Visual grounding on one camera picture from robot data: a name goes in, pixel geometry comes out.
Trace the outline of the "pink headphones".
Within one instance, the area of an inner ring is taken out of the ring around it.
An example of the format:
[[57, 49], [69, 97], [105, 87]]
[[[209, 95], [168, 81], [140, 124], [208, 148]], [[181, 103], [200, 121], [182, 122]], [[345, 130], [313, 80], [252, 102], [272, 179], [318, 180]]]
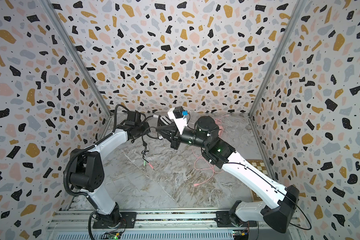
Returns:
[[228, 117], [228, 116], [229, 115], [224, 115], [224, 116], [219, 117], [219, 118], [214, 118], [215, 123], [219, 127], [219, 133], [218, 133], [219, 137], [221, 137], [222, 134], [224, 133], [224, 126], [223, 126], [223, 121], [222, 120], [223, 120], [223, 118]]

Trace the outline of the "white black headphones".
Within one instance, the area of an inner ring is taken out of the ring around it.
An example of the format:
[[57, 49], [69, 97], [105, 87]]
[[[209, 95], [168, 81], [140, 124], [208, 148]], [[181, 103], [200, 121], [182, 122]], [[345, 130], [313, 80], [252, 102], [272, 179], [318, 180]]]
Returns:
[[157, 126], [176, 125], [175, 122], [166, 116], [159, 116]]

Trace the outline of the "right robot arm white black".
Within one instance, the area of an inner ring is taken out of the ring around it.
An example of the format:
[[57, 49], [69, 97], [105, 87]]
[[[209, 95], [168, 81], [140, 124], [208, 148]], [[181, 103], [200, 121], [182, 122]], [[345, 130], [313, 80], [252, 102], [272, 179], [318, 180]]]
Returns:
[[236, 201], [229, 211], [230, 224], [240, 227], [249, 221], [265, 222], [279, 233], [287, 232], [299, 208], [300, 191], [277, 183], [245, 160], [220, 138], [220, 128], [212, 117], [200, 117], [193, 128], [188, 127], [186, 117], [159, 117], [156, 131], [175, 150], [180, 144], [199, 147], [206, 161], [236, 177], [261, 198], [252, 203]]

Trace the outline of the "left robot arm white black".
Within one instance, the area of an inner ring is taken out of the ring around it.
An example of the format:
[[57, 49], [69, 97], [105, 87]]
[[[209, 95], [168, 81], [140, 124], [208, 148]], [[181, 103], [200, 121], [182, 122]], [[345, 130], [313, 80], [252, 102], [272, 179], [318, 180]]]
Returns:
[[127, 118], [117, 124], [114, 115], [112, 131], [98, 142], [70, 153], [63, 176], [65, 191], [71, 196], [84, 196], [95, 209], [96, 220], [109, 228], [122, 224], [119, 205], [106, 190], [103, 160], [127, 141], [135, 141], [148, 132], [144, 113], [127, 110]]

